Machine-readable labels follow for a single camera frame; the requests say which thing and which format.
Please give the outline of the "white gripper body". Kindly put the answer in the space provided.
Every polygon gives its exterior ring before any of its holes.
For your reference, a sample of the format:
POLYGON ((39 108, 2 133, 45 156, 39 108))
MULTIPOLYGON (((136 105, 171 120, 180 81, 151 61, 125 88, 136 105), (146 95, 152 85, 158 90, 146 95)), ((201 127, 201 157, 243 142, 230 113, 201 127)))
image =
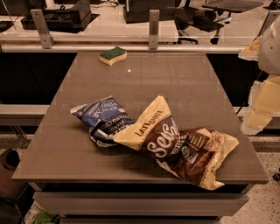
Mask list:
POLYGON ((257 113, 273 116, 280 111, 280 76, 255 81, 249 93, 249 106, 257 113))

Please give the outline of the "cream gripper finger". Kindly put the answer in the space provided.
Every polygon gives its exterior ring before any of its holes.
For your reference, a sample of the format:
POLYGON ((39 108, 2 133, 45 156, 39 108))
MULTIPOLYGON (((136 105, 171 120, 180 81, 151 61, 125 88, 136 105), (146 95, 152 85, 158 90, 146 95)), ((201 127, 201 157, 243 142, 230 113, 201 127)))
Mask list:
POLYGON ((261 113, 258 111, 247 111, 242 118, 241 131, 245 135, 253 136, 263 131, 273 118, 273 113, 261 113))
POLYGON ((262 36, 257 37, 249 46, 238 54, 238 57, 242 60, 258 61, 261 40, 262 36))

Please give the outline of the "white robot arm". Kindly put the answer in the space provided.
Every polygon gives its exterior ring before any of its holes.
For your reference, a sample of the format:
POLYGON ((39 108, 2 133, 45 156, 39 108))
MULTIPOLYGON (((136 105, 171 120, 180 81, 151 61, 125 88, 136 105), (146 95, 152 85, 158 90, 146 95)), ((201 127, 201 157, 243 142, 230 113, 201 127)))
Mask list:
POLYGON ((269 76, 263 82, 255 80, 249 95, 248 108, 242 118, 241 131, 256 135, 280 112, 280 27, 271 24, 238 55, 243 60, 255 60, 269 76))

